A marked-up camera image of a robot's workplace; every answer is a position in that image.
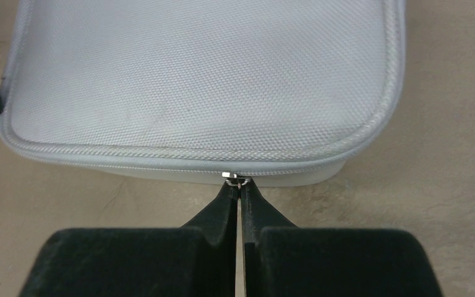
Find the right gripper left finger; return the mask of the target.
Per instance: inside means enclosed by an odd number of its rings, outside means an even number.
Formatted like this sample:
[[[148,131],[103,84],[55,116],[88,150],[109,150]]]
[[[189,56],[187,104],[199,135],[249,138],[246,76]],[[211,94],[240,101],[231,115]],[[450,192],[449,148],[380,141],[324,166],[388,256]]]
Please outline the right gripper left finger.
[[[20,295],[234,296],[238,197],[224,185],[178,228],[59,230]]]

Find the grey storage case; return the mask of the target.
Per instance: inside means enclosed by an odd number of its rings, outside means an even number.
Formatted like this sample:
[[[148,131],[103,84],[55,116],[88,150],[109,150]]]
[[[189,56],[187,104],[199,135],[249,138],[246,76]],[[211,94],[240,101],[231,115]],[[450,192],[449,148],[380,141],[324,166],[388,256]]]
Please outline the grey storage case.
[[[315,184],[384,129],[405,56],[405,1],[20,1],[0,136],[138,178]]]

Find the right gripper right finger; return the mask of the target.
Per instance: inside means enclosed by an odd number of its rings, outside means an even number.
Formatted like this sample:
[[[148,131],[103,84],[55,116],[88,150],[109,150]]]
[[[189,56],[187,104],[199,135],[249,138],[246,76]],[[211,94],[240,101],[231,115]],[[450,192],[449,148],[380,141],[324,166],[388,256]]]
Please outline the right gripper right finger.
[[[420,242],[376,228],[301,228],[241,187],[247,296],[442,296]]]

